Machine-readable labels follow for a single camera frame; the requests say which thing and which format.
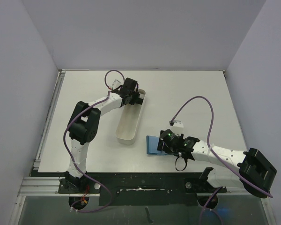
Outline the blue card holder wallet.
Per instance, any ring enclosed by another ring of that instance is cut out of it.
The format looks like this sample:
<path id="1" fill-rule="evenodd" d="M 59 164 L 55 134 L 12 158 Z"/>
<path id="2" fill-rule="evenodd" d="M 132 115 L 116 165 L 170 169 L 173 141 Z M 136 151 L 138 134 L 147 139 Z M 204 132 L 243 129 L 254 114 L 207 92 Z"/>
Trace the blue card holder wallet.
<path id="1" fill-rule="evenodd" d="M 163 150 L 158 150 L 158 143 L 159 143 L 159 138 L 156 136 L 146 136 L 146 149 L 147 149 L 147 154 L 148 155 L 159 155 L 159 156 L 164 156 L 164 155 L 169 155 L 168 153 L 164 152 Z"/>

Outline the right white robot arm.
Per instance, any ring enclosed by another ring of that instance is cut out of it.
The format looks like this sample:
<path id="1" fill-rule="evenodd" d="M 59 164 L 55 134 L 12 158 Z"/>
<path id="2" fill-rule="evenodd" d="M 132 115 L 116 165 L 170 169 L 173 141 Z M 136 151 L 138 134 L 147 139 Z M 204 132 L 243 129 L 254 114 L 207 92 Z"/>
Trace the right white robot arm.
<path id="1" fill-rule="evenodd" d="M 158 149 L 182 158 L 186 163 L 188 160 L 208 162 L 231 171 L 231 175 L 217 175 L 212 172 L 200 178 L 199 186 L 203 191 L 209 192 L 219 187 L 238 187 L 258 198 L 272 196 L 270 189 L 277 170 L 257 149 L 240 151 L 208 145 L 195 137 L 177 135 L 170 129 L 160 132 Z"/>

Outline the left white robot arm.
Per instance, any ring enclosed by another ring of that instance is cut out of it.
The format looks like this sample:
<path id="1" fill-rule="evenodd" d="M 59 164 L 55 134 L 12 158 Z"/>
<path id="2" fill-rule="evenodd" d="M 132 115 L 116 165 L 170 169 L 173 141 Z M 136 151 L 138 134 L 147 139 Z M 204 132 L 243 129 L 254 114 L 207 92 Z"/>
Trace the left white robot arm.
<path id="1" fill-rule="evenodd" d="M 138 82 L 126 78 L 107 96 L 91 103 L 80 101 L 76 104 L 63 134 L 63 142 L 71 158 L 65 178 L 74 192 L 82 192 L 86 187 L 83 176 L 86 175 L 87 152 L 89 143 L 97 135 L 100 117 L 125 105 L 142 105 L 140 95 Z"/>

